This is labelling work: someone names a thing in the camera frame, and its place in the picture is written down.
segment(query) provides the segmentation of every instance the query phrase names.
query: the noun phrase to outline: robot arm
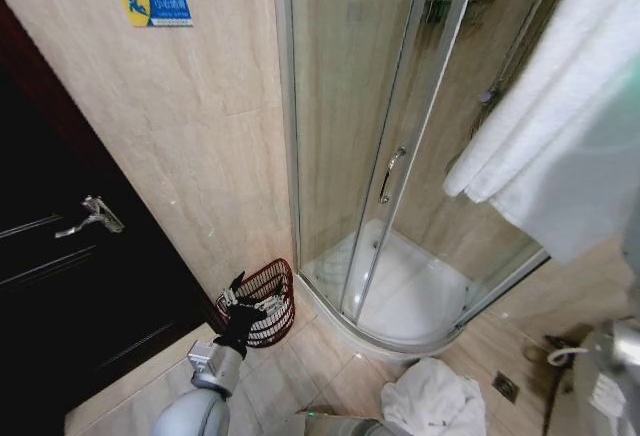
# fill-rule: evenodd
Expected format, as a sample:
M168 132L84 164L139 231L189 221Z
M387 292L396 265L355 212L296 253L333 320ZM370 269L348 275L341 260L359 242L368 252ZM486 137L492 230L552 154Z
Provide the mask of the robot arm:
M223 296L230 320L224 333L211 343L196 343L189 350L194 389L167 407L153 427L152 436L225 436L229 429L231 397L238 384L240 363L247 355L251 326L282 306L281 288L276 295L257 301L237 297L244 273Z

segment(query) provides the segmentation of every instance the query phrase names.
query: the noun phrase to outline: chrome handle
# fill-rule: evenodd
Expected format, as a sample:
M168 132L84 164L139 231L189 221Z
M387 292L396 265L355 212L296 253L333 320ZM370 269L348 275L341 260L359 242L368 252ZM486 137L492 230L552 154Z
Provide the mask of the chrome handle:
M107 228L112 233L121 233L124 229L124 224L122 224L118 217L113 214L113 212L106 204L104 204L104 201L102 201L102 198L100 196L96 198L87 196L82 202L82 205L91 214L76 226L72 226L69 229L65 229L64 231L57 231L55 234L56 238L71 236L72 234L80 231L87 224L97 222L104 224L105 228Z
M378 198L378 202L380 204L387 204L389 202L389 199L391 199L385 194L387 192L387 184L389 184L389 177L391 176L391 172L398 162L398 159L400 159L405 154L407 154L407 150L404 149L403 146L400 146L398 149L396 149L395 153L393 153L393 156L391 156L391 159L389 160L389 164L387 166L387 172L385 173L384 180L382 181L382 187L380 188L380 197Z

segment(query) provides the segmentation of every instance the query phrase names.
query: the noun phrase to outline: yellow slip icon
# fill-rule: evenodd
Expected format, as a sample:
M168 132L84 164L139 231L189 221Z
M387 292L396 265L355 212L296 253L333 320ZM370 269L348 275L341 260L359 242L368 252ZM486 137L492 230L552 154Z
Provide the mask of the yellow slip icon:
M121 0L132 26L148 26L151 17L149 0Z

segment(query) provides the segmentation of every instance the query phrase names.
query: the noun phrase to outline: shower door handle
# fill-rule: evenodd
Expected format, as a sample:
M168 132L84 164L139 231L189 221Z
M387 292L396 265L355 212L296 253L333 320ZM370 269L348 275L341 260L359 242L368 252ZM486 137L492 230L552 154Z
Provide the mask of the shower door handle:
M389 178L391 177L393 168L398 163L398 160L405 154L407 154L407 150L404 149L404 147L400 146L398 149L396 149L395 153L393 153L393 156L391 156L389 164L387 165L387 172L384 174L382 187L380 188L380 197L378 198L378 202L380 204L387 204L389 202L389 199L391 199L385 194L387 192L387 184L389 184Z

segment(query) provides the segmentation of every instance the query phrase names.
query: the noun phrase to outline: beige marble wall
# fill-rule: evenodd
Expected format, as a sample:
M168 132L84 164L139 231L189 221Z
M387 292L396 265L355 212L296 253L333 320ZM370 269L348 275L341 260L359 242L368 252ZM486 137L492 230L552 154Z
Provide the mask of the beige marble wall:
M6 1L210 296L291 257L273 0L188 0L193 28Z

